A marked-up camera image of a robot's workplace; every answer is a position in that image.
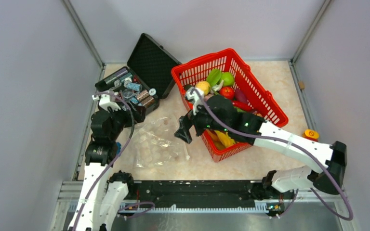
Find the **clear zip top bag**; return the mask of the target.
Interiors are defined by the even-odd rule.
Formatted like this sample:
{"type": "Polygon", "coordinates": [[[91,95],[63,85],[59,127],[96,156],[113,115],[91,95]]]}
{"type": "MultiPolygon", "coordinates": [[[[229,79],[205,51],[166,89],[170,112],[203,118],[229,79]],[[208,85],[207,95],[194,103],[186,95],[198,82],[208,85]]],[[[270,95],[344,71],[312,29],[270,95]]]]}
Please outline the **clear zip top bag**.
{"type": "Polygon", "coordinates": [[[178,119],[163,116],[137,126],[131,139],[134,166],[152,168],[190,160],[185,143],[174,136],[178,119]]]}

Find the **yellow lemon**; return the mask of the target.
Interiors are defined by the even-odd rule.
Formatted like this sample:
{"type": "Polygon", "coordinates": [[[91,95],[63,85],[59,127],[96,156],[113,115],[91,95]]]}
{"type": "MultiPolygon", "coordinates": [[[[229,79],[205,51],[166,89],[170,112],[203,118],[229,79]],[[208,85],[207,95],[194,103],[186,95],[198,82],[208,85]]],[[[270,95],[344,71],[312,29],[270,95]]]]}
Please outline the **yellow lemon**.
{"type": "Polygon", "coordinates": [[[200,81],[195,85],[195,88],[203,91],[204,95],[208,95],[211,91],[211,86],[207,81],[200,81]]]}

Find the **red plastic basket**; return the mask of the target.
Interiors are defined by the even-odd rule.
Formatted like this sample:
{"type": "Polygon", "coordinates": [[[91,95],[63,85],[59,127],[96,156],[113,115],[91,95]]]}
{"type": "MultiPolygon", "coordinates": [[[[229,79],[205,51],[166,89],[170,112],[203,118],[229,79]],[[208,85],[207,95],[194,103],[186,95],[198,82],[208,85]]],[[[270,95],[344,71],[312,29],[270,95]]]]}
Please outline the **red plastic basket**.
{"type": "MultiPolygon", "coordinates": [[[[230,100],[230,102],[237,111],[260,116],[279,128],[288,123],[288,117],[273,99],[272,94],[262,87],[251,72],[250,67],[230,48],[203,55],[172,69],[172,77],[178,85],[184,105],[188,111],[192,108],[192,103],[185,99],[186,91],[190,87],[194,87],[198,82],[206,81],[209,72],[215,68],[220,69],[222,72],[230,72],[234,76],[235,83],[231,87],[234,90],[240,89],[247,97],[248,105],[254,108],[254,110],[250,112],[240,110],[233,106],[232,101],[236,101],[234,98],[230,100]]],[[[219,91],[214,94],[210,92],[208,95],[204,96],[204,101],[207,101],[210,97],[215,95],[220,95],[219,91]]],[[[225,148],[219,141],[214,130],[207,130],[200,137],[203,139],[215,162],[219,162],[251,147],[251,145],[247,143],[237,142],[235,145],[225,148]]]]}

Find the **green starfruit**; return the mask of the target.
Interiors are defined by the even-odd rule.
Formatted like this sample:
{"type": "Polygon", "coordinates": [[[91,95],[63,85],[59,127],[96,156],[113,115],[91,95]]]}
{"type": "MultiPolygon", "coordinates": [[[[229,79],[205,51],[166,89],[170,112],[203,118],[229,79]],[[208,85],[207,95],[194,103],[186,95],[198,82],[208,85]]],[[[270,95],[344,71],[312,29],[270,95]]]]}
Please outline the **green starfruit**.
{"type": "Polygon", "coordinates": [[[220,69],[213,69],[209,72],[206,81],[209,83],[211,87],[216,85],[220,80],[222,76],[222,71],[220,69]]]}

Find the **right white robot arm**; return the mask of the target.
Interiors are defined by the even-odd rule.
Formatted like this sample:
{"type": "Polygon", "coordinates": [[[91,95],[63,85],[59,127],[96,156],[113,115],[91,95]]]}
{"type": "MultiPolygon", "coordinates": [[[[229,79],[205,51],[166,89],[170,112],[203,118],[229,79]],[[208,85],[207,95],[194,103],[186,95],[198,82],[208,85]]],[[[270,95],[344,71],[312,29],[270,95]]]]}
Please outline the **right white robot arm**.
{"type": "Polygon", "coordinates": [[[219,131],[240,143],[267,148],[304,164],[290,170],[272,170],[263,178],[263,191],[269,198],[277,198],[292,189],[316,188],[324,193],[342,193],[347,164],[346,144],[319,143],[287,132],[270,121],[237,111],[230,100],[215,95],[207,101],[196,92],[187,93],[185,99],[192,108],[180,117],[175,136],[186,143],[192,142],[190,128],[197,136],[207,130],[219,131]]]}

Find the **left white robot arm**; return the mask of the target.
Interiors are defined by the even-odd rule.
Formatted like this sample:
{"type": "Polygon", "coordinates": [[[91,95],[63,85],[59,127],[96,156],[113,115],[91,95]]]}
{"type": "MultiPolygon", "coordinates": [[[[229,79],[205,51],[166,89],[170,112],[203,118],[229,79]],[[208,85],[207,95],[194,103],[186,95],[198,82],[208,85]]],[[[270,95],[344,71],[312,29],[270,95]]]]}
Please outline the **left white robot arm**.
{"type": "Polygon", "coordinates": [[[146,108],[119,103],[121,109],[99,109],[91,117],[91,141],[85,151],[84,179],[75,214],[67,226],[69,231],[109,231],[123,199],[133,197],[132,175],[112,173],[112,167],[127,144],[116,140],[124,128],[145,119],[146,108]]]}

